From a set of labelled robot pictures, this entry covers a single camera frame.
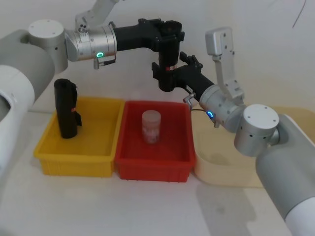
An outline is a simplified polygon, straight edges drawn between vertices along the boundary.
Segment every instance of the cable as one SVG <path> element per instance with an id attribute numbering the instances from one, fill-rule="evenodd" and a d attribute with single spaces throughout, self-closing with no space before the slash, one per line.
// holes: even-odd
<path id="1" fill-rule="evenodd" d="M 206 112 L 205 110 L 203 109 L 191 109 L 191 111 L 200 111 L 200 112 Z"/>
<path id="2" fill-rule="evenodd" d="M 297 18 L 296 18 L 296 20 L 295 20 L 295 22 L 294 22 L 294 24 L 293 24 L 293 26 L 292 26 L 292 29 L 295 27 L 297 21 L 299 20 L 299 18 L 300 18 L 300 16 L 301 16 L 302 12 L 303 12 L 303 10 L 304 10 L 305 5 L 306 5 L 306 0 L 304 0 L 304 4 L 303 4 L 303 6 L 302 6 L 302 9 L 301 9 L 299 15 L 297 16 Z"/>

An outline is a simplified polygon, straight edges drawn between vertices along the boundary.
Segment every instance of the blue indicator light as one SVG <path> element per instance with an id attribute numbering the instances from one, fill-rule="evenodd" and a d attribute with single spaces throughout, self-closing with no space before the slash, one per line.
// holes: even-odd
<path id="1" fill-rule="evenodd" d="M 97 57 L 97 58 L 102 58 L 102 57 L 104 57 L 104 53 L 103 53 L 103 52 L 98 52 L 98 53 L 96 54 L 96 57 Z"/>
<path id="2" fill-rule="evenodd" d="M 214 117 L 214 115 L 213 115 L 213 113 L 212 113 L 212 112 L 207 111 L 206 113 L 207 113 L 207 115 L 208 115 L 208 117 L 209 117 L 210 119 L 212 119 L 212 118 Z"/>

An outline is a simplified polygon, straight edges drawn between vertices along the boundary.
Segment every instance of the white table surface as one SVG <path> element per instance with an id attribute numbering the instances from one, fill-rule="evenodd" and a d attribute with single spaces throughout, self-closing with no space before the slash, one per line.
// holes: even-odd
<path id="1" fill-rule="evenodd" d="M 263 189 L 44 176 L 33 150 L 50 114 L 28 113 L 0 183 L 0 236 L 289 236 Z"/>

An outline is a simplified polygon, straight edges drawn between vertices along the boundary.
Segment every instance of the white wall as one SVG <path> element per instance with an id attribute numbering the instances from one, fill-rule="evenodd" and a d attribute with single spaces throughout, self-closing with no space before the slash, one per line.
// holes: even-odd
<path id="1" fill-rule="evenodd" d="M 27 29 L 38 19 L 55 19 L 72 29 L 75 14 L 91 8 L 94 0 L 2 0 L 0 37 Z M 303 0 L 126 0 L 120 1 L 107 21 L 118 27 L 135 25 L 138 18 L 177 20 L 186 32 L 181 50 L 195 54 L 203 73 L 216 80 L 214 63 L 206 53 L 204 33 L 232 26 L 237 78 L 248 103 L 301 106 L 315 111 L 315 2 L 308 1 L 292 29 Z M 93 69 L 92 61 L 71 63 L 55 76 L 77 84 L 80 95 L 124 99 L 182 101 L 186 93 L 164 93 L 152 78 L 156 53 L 137 49 L 117 53 L 116 64 Z M 34 109 L 54 110 L 53 83 Z"/>

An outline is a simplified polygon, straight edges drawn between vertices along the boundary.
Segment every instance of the silver cylinder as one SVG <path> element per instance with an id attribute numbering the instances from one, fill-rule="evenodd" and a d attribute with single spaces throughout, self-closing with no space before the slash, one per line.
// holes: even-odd
<path id="1" fill-rule="evenodd" d="M 32 45 L 45 50 L 54 61 L 55 74 L 68 67 L 65 48 L 64 28 L 53 20 L 39 20 L 29 26 L 29 39 Z"/>
<path id="2" fill-rule="evenodd" d="M 226 98 L 218 85 L 207 88 L 200 98 L 200 106 L 205 111 L 215 114 L 216 122 L 220 123 L 227 131 L 236 133 L 244 104 L 236 105 Z"/>
<path id="3" fill-rule="evenodd" d="M 117 41 L 110 26 L 90 29 L 87 33 L 66 31 L 67 54 L 70 61 L 88 60 L 101 54 L 104 57 L 114 56 L 117 52 Z"/>
<path id="4" fill-rule="evenodd" d="M 278 114 L 270 107 L 254 104 L 244 109 L 234 145 L 245 156 L 258 156 L 278 133 Z"/>

